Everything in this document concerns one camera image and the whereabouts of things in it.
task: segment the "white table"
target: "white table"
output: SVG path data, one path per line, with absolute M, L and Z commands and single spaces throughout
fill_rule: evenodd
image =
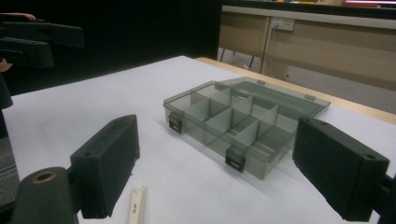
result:
M 80 223 L 127 223 L 131 189 L 147 185 L 145 224 L 346 223 L 295 167 L 291 153 L 261 181 L 167 127 L 163 100 L 210 80 L 240 77 L 186 57 L 13 97 L 4 110 L 20 178 L 70 155 L 111 120 L 136 114 L 141 158 L 112 218 Z M 391 159 L 396 173 L 396 125 L 331 105 L 330 122 Z M 376 223 L 373 213 L 370 223 Z

